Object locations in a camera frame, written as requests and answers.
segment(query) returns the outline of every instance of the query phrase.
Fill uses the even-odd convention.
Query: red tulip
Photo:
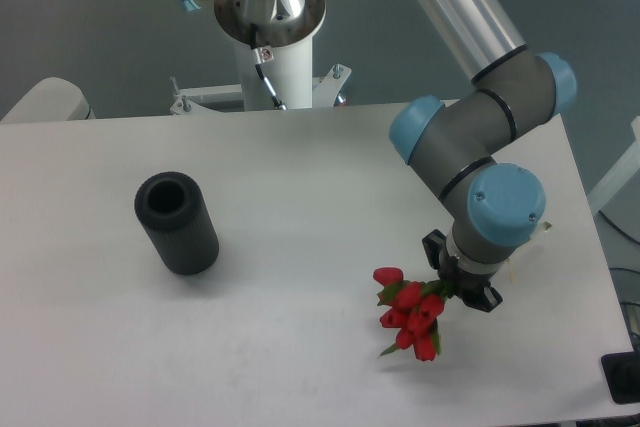
[[[396,345],[399,349],[408,349],[413,344],[414,336],[407,329],[400,329],[396,336]]]
[[[435,319],[444,312],[444,302],[437,294],[427,295],[420,302],[420,315]]]
[[[380,323],[386,329],[404,327],[407,324],[407,314],[401,310],[391,308],[380,317]]]
[[[425,361],[433,360],[436,358],[436,348],[431,342],[431,336],[425,334],[422,337],[418,337],[413,342],[413,351],[416,354],[416,359]]]
[[[419,311],[412,310],[407,320],[407,329],[416,337],[426,334],[433,324],[435,317],[423,317]]]
[[[402,282],[404,274],[397,267],[380,267],[373,271],[373,279],[383,286]]]
[[[398,309],[409,310],[420,303],[420,282],[410,282],[396,296],[394,306]]]

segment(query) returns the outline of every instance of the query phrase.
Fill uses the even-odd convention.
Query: black cable
[[[258,26],[256,24],[251,24],[251,40],[250,40],[250,44],[249,47],[251,48],[251,50],[255,50],[258,48]],[[267,87],[267,90],[269,90],[269,97],[271,97],[271,101],[273,102],[273,106],[276,109],[281,108],[284,105],[284,102],[282,102],[278,96],[276,95],[275,91],[273,91],[272,93],[272,88],[269,89],[269,86],[271,85],[271,82],[269,82],[269,79],[267,79],[267,77],[264,75],[264,72],[262,71],[262,66],[260,64],[256,64],[256,72],[258,72],[258,77],[260,77],[260,80],[265,84],[265,87]]]
[[[627,239],[629,242],[632,242],[636,245],[640,245],[640,240],[630,236],[629,234],[627,234],[624,230],[622,230],[620,227],[618,227],[618,225],[611,220],[609,217],[607,217],[607,215],[602,212],[601,210],[598,211],[598,213],[602,216],[602,218],[604,219],[604,221],[609,224],[611,226],[611,228],[613,228],[613,230],[615,230],[616,232],[618,232],[620,235],[622,235],[625,239]]]
[[[631,272],[632,274],[640,274],[640,271],[627,269],[626,267],[609,267],[609,270],[619,271],[619,272]]]

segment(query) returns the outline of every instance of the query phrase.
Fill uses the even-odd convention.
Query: black cylinder
[[[138,220],[172,272],[193,275],[209,268],[219,244],[198,184],[180,172],[149,178],[135,199]]]

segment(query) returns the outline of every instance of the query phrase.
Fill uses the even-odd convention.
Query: green leaf
[[[441,280],[432,280],[431,282],[427,282],[422,290],[420,291],[420,297],[426,297],[430,294],[441,294],[443,288],[443,282]]]
[[[442,347],[440,346],[440,332],[438,332],[437,320],[433,322],[429,335],[431,336],[431,343],[433,344],[433,348],[436,349],[436,354],[440,355],[440,353],[442,352]]]
[[[455,292],[456,286],[453,282],[450,280],[442,281],[442,290],[440,291],[440,297],[442,297],[442,300],[450,299],[454,296]]]
[[[393,354],[396,350],[399,350],[399,349],[400,347],[398,347],[396,344],[390,345],[389,347],[384,349],[382,352],[380,352],[380,357],[382,357],[383,355]]]
[[[408,283],[409,281],[403,280],[402,282],[394,282],[393,284],[385,286],[384,289],[378,292],[378,296],[382,297],[378,305],[391,305],[398,293]]]

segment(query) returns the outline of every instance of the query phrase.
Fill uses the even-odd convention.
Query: gray joint housing
[[[477,232],[467,209],[470,186],[496,163],[492,154],[546,123],[555,108],[555,80],[548,64],[526,46],[518,50],[479,74],[472,94],[440,109],[409,159],[455,219],[452,234],[457,246],[484,264],[506,260],[516,247],[498,246]]]

